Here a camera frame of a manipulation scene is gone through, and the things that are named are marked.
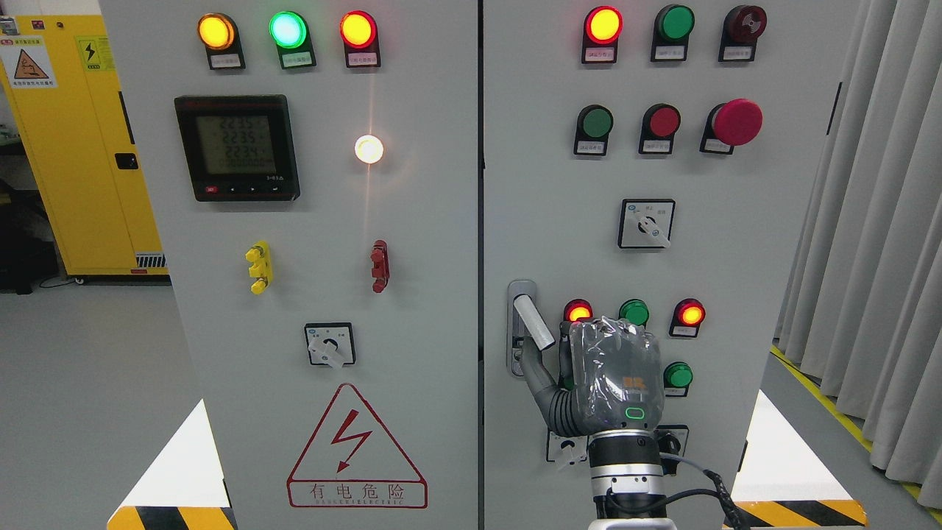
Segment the grey robot hand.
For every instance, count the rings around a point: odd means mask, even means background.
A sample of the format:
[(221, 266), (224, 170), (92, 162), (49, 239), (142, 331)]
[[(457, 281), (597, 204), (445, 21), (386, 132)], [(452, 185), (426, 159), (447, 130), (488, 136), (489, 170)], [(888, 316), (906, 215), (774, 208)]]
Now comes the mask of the grey robot hand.
[(556, 385), (532, 338), (521, 364), (548, 429), (579, 437), (618, 429), (656, 429), (664, 408), (662, 360), (656, 337), (639, 326), (600, 317), (572, 323), (574, 388)]

